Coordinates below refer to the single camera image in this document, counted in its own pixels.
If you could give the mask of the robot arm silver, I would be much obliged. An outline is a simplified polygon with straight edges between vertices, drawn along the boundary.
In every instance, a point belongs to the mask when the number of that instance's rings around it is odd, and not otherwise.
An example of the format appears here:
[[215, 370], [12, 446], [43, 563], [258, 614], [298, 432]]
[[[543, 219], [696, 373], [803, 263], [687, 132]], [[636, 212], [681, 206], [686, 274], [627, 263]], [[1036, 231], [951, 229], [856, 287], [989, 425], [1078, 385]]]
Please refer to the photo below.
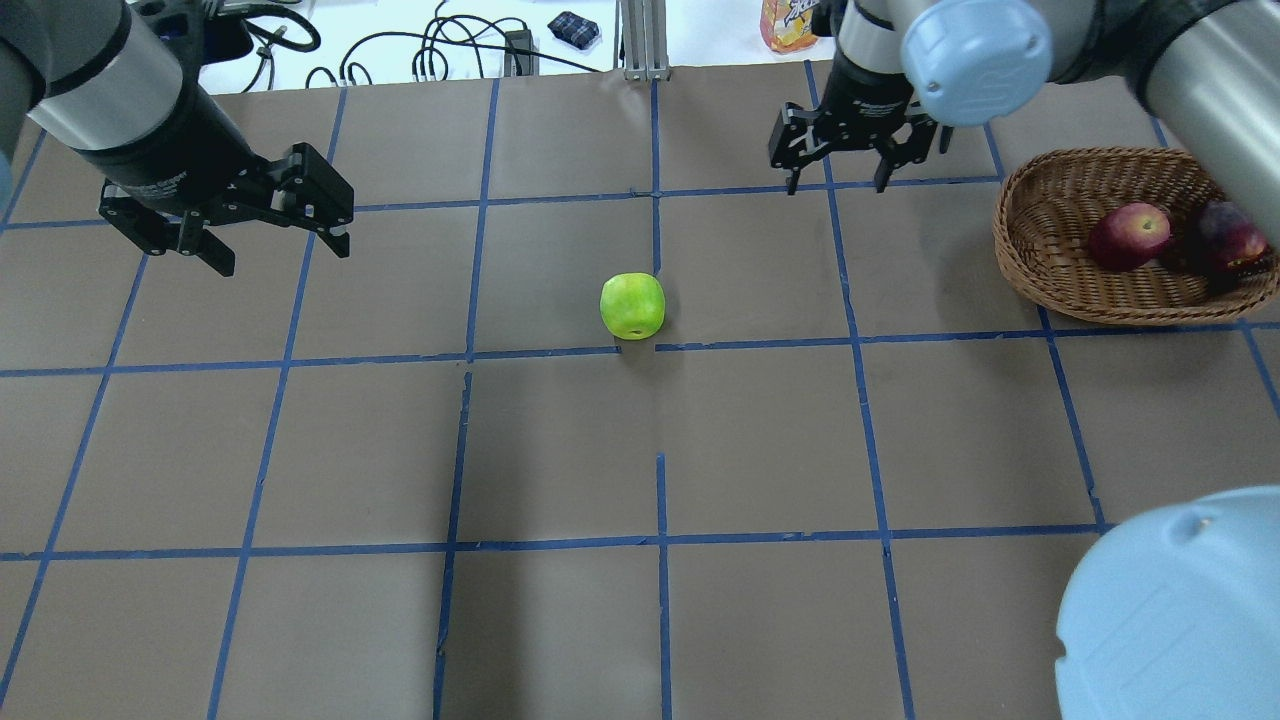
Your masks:
[[[1121, 76], [1251, 219], [1277, 238], [1275, 1], [859, 1], [835, 15], [817, 109], [768, 143], [797, 184], [873, 150], [876, 184], [923, 161], [934, 126], [1006, 117], [1048, 82]], [[1101, 536], [1062, 596], [1065, 719], [1277, 716], [1277, 487], [1153, 509]]]
[[256, 154], [198, 82], [255, 40], [296, 53], [321, 35], [271, 1], [5, 1], [3, 154], [29, 118], [104, 177], [99, 214], [141, 252], [195, 256], [229, 277], [219, 225], [315, 233], [349, 256], [355, 190], [306, 142]]

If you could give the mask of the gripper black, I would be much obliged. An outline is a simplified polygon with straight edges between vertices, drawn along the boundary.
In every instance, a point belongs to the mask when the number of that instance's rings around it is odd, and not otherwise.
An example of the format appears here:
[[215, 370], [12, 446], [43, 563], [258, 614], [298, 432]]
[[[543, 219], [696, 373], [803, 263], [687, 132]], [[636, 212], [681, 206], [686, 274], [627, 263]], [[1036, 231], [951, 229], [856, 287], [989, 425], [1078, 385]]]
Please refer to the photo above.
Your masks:
[[913, 101], [914, 87], [904, 73], [868, 70], [837, 51], [817, 109], [785, 104], [771, 132], [771, 165], [786, 170], [785, 192], [795, 196], [803, 170], [831, 152], [876, 150], [877, 193], [896, 170], [924, 163], [941, 132], [940, 154], [954, 135]]
[[212, 220], [221, 211], [211, 208], [228, 204], [252, 208], [274, 225], [306, 229], [339, 259], [351, 252], [352, 184], [311, 143], [292, 143], [275, 161], [262, 159], [198, 85], [182, 86], [170, 114], [143, 137], [100, 150], [99, 172], [105, 176], [99, 215], [148, 256], [178, 252], [234, 275], [234, 251], [184, 214], [200, 210]]

